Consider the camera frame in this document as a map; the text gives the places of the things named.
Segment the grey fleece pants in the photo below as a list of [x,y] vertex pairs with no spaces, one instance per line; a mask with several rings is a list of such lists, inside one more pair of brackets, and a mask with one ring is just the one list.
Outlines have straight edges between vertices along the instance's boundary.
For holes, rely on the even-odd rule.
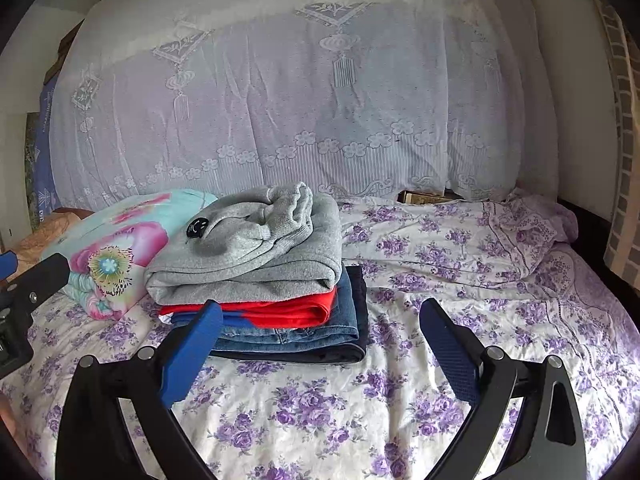
[[283,301],[324,294],[342,274],[333,197],[303,182],[227,195],[199,211],[145,269],[157,304]]

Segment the colourful floral folded blanket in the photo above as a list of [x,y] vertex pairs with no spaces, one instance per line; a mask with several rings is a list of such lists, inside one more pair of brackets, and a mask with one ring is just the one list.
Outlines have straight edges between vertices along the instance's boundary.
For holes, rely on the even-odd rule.
[[62,292],[90,318],[119,320],[146,295],[148,264],[215,200],[188,188],[130,196],[74,224],[41,258],[66,258],[70,275]]

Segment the purple floral bed sheet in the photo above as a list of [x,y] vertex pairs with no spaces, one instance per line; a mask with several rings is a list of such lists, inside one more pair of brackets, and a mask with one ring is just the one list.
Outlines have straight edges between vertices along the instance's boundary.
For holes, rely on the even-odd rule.
[[[91,228],[106,247],[157,248],[213,197],[174,191],[130,197],[62,235]],[[454,322],[512,359],[564,362],[576,396],[587,478],[599,479],[639,428],[639,332],[567,242],[574,214],[538,196],[505,203],[398,205],[341,200],[345,266],[367,283],[368,339],[355,364],[209,358],[174,413],[219,479],[421,479],[460,428],[456,400],[419,328],[434,297]],[[75,255],[93,242],[82,233]],[[83,354],[124,360],[169,326],[149,297],[119,320],[93,320],[54,295],[28,333],[34,358],[1,381],[29,458],[53,479],[64,398]]]

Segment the blue folded jeans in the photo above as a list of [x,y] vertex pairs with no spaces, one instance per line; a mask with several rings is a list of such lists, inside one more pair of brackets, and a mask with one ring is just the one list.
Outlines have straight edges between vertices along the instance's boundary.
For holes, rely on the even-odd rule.
[[249,356],[263,354],[311,353],[319,360],[327,360],[335,348],[355,352],[361,360],[368,336],[367,287],[360,266],[346,266],[337,283],[338,292],[329,321],[311,328],[253,328],[222,329],[213,354],[242,353]]

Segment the dark navy folded pants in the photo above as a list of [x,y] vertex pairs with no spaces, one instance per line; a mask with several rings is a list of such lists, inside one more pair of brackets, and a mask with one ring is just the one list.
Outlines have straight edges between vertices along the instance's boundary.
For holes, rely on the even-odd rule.
[[329,321],[301,330],[229,330],[210,352],[217,358],[310,364],[357,363],[369,339],[367,284],[360,266],[346,266]]

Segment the red folded garment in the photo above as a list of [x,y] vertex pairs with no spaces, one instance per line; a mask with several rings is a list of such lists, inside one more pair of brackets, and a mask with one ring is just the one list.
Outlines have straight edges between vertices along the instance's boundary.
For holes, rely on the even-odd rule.
[[206,304],[214,302],[221,308],[227,326],[294,330],[328,322],[337,292],[337,285],[323,292],[296,292],[293,297],[277,299],[232,299],[206,292],[198,299],[155,299],[155,303],[160,316],[168,316],[171,322],[178,314],[194,318]]

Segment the beige checked curtain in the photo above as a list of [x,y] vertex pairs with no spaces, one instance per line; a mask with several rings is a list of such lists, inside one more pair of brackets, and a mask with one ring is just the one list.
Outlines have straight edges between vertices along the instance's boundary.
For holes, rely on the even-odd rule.
[[608,0],[593,0],[605,36],[614,92],[618,141],[613,221],[604,262],[633,288],[639,287],[639,48]]

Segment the white lace headboard cover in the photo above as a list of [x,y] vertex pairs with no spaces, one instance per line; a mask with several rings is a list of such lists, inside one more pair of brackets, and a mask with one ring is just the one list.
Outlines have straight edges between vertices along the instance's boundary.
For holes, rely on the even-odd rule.
[[61,202],[93,210],[290,181],[466,200],[559,187],[530,0],[101,0],[49,139]]

